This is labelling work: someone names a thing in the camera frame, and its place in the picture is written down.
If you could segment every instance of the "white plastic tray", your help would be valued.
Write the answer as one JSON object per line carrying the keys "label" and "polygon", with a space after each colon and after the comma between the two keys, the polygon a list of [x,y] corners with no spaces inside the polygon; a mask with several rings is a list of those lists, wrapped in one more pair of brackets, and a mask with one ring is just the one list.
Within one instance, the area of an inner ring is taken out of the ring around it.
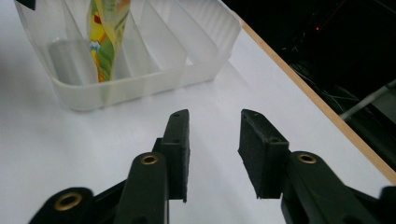
{"label": "white plastic tray", "polygon": [[16,2],[21,22],[59,97],[91,110],[215,77],[241,30],[217,0],[132,0],[114,79],[97,82],[87,37],[90,0]]}

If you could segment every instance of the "translucent plastic container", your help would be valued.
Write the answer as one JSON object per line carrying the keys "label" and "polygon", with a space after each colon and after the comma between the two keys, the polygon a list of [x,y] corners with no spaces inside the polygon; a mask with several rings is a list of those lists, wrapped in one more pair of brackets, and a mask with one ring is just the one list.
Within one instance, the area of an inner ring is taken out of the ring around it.
{"label": "translucent plastic container", "polygon": [[241,22],[217,0],[132,0],[114,79],[97,82],[89,52],[90,0],[15,2],[59,97],[91,110],[206,81],[231,56]]}

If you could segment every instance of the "brass ring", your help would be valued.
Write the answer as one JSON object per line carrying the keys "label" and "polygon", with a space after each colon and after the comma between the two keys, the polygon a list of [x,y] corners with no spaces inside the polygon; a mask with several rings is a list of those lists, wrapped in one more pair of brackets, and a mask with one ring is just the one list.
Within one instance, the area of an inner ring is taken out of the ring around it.
{"label": "brass ring", "polygon": [[82,201],[81,194],[77,192],[68,192],[62,195],[55,203],[54,208],[57,211],[66,211],[78,205]]}
{"label": "brass ring", "polygon": [[145,165],[152,165],[152,164],[156,163],[157,161],[158,161],[158,157],[156,157],[154,155],[147,155],[147,156],[143,157],[140,162],[142,162],[142,164],[145,164]]}
{"label": "brass ring", "polygon": [[317,163],[317,159],[308,154],[300,154],[298,155],[298,159],[304,163],[314,164]]}

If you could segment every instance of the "snack package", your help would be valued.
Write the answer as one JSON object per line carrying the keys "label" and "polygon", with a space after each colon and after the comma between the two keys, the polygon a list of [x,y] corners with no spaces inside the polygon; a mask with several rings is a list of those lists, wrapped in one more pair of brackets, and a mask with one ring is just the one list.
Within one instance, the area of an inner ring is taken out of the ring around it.
{"label": "snack package", "polygon": [[92,0],[88,12],[91,55],[99,82],[113,77],[131,0]]}

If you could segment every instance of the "white tabletop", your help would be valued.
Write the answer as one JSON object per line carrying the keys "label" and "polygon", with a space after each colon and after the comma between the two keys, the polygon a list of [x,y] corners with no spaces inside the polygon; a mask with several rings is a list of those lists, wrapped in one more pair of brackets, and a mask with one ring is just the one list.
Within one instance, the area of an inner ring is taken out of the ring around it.
{"label": "white tabletop", "polygon": [[171,223],[285,223],[280,200],[256,200],[240,159],[240,112],[256,110],[324,159],[346,185],[377,197],[389,181],[242,31],[213,81],[90,112],[68,109],[35,56],[13,1],[0,1],[0,223],[27,223],[52,194],[95,194],[125,179],[169,115],[190,110],[187,203]]}

